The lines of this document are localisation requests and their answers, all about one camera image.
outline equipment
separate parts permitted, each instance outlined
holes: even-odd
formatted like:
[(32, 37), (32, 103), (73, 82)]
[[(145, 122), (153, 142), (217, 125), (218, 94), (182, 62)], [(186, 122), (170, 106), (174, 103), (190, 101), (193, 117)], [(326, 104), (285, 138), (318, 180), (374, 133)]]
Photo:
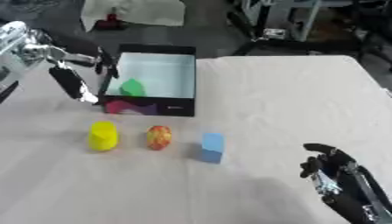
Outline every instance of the equipment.
[[(358, 52), (361, 48), (361, 42), (357, 39), (354, 33), (351, 32), (349, 33), (350, 38), (348, 39), (304, 41), (304, 36), (307, 36), (307, 33), (310, 30), (309, 23), (305, 25), (305, 35), (300, 35), (302, 38), (299, 38), (299, 40), (291, 38), (289, 31), (283, 29), (270, 29), (267, 27), (270, 20), (270, 13), (272, 11), (274, 12), (274, 5), (278, 4), (279, 6), (281, 2), (287, 1), (243, 1), (242, 5), (237, 5), (227, 14), (227, 20), (229, 23), (235, 26), (245, 37), (248, 38), (248, 41), (235, 50), (232, 55), (245, 56), (254, 49), (264, 50), (266, 48), (283, 48), (290, 50), (291, 52), (301, 54), (352, 53)], [(318, 0), (315, 1), (315, 4), (321, 4), (321, 2), (322, 1)], [(315, 16), (316, 11), (311, 13), (311, 21)]]
[(322, 153), (301, 164), (301, 178), (311, 177), (324, 203), (350, 223), (392, 223), (392, 205), (365, 167), (329, 145), (307, 143), (304, 147)]
[(392, 4), (385, 1), (382, 5), (372, 8), (364, 7), (360, 0), (353, 0), (353, 23), (357, 30), (363, 30), (366, 35), (358, 55), (358, 61), (362, 62), (364, 56), (369, 53), (384, 60), (392, 72), (392, 59), (384, 51), (385, 45), (392, 44)]
[[(66, 46), (74, 45), (74, 42), (78, 40), (66, 43)], [(118, 77), (111, 57), (99, 46), (94, 45), (93, 48), (95, 49), (90, 49), (93, 56), (70, 52), (58, 46), (48, 32), (33, 30), (24, 22), (10, 22), (1, 26), (0, 103), (17, 88), (26, 73), (44, 60), (54, 64), (49, 73), (71, 98), (81, 102), (102, 103), (101, 99), (90, 93), (76, 71), (66, 65), (66, 61), (69, 61), (84, 67), (95, 67), (98, 74), (106, 67), (108, 75)]]

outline robot finger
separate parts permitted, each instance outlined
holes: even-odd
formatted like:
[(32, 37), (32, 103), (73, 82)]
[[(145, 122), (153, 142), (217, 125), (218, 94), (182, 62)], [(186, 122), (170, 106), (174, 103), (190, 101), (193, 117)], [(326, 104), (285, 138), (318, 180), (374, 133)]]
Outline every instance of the robot finger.
[(84, 80), (71, 67), (59, 63), (49, 69), (49, 74), (72, 99), (93, 104), (99, 101), (98, 97), (89, 92)]
[(319, 169), (321, 169), (322, 164), (317, 158), (308, 157), (307, 161), (302, 163), (300, 166), (302, 168), (300, 177), (305, 179), (313, 173), (317, 172)]
[(355, 159), (346, 154), (344, 151), (330, 145), (321, 143), (306, 143), (304, 144), (304, 147), (308, 151), (323, 153), (318, 156), (318, 158), (331, 165), (342, 166), (347, 165), (349, 162), (356, 163)]
[(118, 79), (118, 71), (116, 67), (116, 63), (113, 60), (113, 58), (110, 56), (108, 52), (106, 52), (103, 48), (99, 47), (99, 62), (97, 63), (95, 67), (95, 72), (97, 74), (102, 74), (103, 67), (107, 68), (107, 75), (110, 75), (116, 79)]

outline yellow cup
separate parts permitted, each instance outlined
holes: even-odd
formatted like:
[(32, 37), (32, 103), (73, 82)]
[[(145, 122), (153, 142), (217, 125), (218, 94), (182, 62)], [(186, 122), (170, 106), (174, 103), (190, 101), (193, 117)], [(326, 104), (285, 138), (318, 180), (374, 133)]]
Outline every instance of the yellow cup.
[(94, 151), (110, 151), (118, 144), (117, 128), (112, 122), (95, 122), (88, 134), (88, 146)]

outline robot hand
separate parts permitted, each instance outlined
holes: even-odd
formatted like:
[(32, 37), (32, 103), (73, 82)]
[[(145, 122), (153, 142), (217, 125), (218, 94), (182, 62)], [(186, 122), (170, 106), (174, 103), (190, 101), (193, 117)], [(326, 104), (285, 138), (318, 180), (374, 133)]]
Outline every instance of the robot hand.
[(106, 68), (107, 75), (118, 78), (114, 61), (98, 45), (33, 30), (23, 22), (11, 22), (0, 27), (0, 103), (16, 89), (25, 74), (45, 60), (54, 64), (49, 69), (51, 76), (71, 98), (81, 102), (102, 101), (90, 93), (84, 80), (66, 62), (94, 67), (98, 74)]
[(311, 177), (324, 203), (351, 223), (392, 223), (392, 205), (365, 167), (329, 145), (306, 143), (304, 147), (321, 153), (300, 165), (300, 176)]

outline toy fruit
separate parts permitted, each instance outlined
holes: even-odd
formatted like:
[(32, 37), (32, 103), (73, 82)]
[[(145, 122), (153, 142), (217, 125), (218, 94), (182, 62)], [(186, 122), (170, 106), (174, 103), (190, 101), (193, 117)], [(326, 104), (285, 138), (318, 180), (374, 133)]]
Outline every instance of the toy fruit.
[(118, 143), (116, 126), (112, 122), (95, 122), (88, 134), (88, 146), (94, 151), (110, 151)]
[(154, 151), (160, 151), (172, 141), (172, 131), (165, 126), (153, 126), (147, 131), (147, 144)]

